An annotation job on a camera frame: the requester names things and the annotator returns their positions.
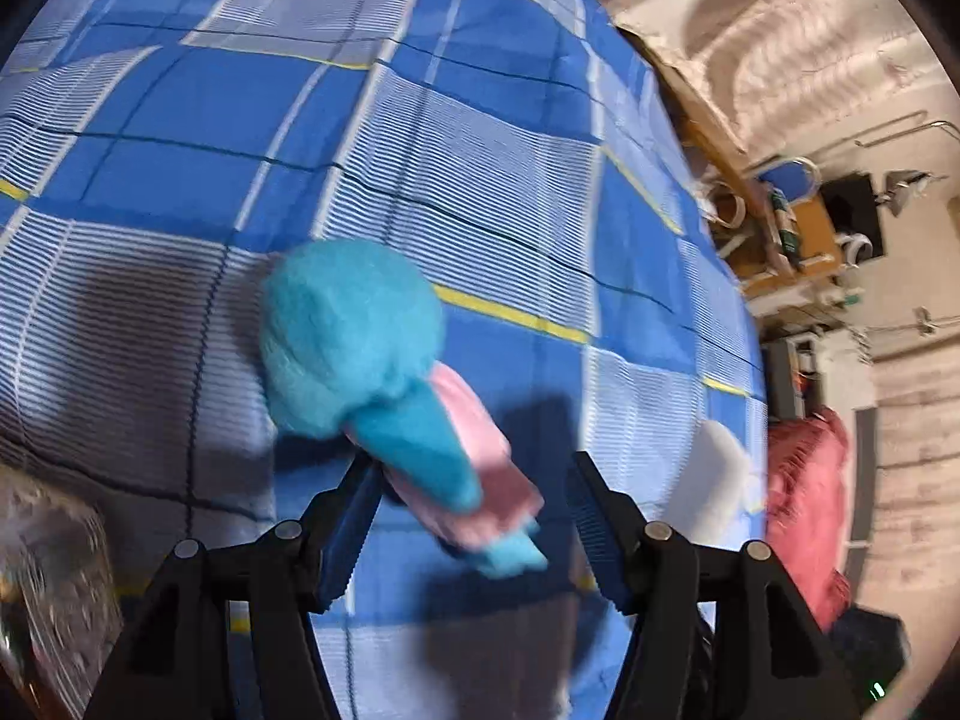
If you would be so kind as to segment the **white foam sponge block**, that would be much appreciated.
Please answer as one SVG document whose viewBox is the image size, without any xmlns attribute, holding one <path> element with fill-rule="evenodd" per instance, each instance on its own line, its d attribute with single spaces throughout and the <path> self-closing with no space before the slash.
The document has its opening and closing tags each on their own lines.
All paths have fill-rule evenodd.
<svg viewBox="0 0 960 720">
<path fill-rule="evenodd" d="M 692 543 L 722 546 L 742 511 L 748 478 L 750 457 L 739 439 L 720 422 L 704 419 L 693 433 L 661 518 Z"/>
</svg>

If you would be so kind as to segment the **blue pink plush toy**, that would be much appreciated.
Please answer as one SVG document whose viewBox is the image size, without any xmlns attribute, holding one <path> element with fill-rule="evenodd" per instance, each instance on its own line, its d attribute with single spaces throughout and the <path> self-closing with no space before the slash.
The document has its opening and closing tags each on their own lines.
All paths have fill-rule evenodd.
<svg viewBox="0 0 960 720">
<path fill-rule="evenodd" d="M 539 488 L 459 372 L 443 306 L 404 255 L 364 239 L 304 244 L 268 273 L 260 366 L 270 418 L 291 436 L 345 437 L 386 468 L 418 522 L 488 578 L 545 569 Z"/>
</svg>

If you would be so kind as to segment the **gold cardboard box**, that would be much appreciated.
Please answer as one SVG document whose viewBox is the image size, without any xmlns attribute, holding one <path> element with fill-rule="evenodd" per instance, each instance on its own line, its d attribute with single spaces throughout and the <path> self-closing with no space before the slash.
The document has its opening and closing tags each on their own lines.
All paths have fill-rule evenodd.
<svg viewBox="0 0 960 720">
<path fill-rule="evenodd" d="M 31 718 L 80 718 L 122 629 L 94 509 L 2 470 L 2 678 Z"/>
</svg>

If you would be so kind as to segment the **red fringed blanket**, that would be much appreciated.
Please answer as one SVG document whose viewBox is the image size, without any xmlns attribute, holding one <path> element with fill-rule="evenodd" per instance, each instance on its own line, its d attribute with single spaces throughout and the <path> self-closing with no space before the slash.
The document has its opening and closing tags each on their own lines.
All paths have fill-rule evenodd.
<svg viewBox="0 0 960 720">
<path fill-rule="evenodd" d="M 849 453 L 846 427 L 827 406 L 808 418 L 778 422 L 768 433 L 765 539 L 822 631 L 851 601 L 850 582 L 836 568 Z"/>
</svg>

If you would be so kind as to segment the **wooden side table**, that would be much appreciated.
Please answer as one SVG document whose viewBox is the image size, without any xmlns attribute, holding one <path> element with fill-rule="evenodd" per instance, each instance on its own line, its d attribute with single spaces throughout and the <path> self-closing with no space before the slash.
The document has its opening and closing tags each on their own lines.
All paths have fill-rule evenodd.
<svg viewBox="0 0 960 720">
<path fill-rule="evenodd" d="M 708 184 L 706 211 L 716 249 L 748 299 L 825 281 L 873 253 L 866 234 L 838 231 L 822 199 L 822 174 L 807 158 L 782 158 L 739 182 L 765 202 L 748 203 L 721 177 Z"/>
</svg>

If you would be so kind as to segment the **blue plaid bed sheet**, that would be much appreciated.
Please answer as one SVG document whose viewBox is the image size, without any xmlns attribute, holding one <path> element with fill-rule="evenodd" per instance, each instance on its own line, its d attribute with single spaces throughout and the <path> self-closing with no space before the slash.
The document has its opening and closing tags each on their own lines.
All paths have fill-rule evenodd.
<svg viewBox="0 0 960 720">
<path fill-rule="evenodd" d="M 366 238 L 444 301 L 443 358 L 539 486 L 543 571 L 491 582 L 384 500 L 314 622 L 348 718 L 597 718 L 630 639 L 565 466 L 655 517 L 704 418 L 750 476 L 760 355 L 658 78 L 596 0 L 44 0 L 2 67 L 2 455 L 98 509 L 119 589 L 334 486 L 257 371 L 281 252 Z"/>
</svg>

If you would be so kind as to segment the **floral beige curtain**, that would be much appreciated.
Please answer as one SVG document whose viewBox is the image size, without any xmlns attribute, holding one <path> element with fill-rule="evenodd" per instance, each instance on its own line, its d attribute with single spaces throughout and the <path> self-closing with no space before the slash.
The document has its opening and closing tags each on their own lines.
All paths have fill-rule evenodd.
<svg viewBox="0 0 960 720">
<path fill-rule="evenodd" d="M 898 0 L 601 0 L 752 161 L 947 73 Z"/>
</svg>

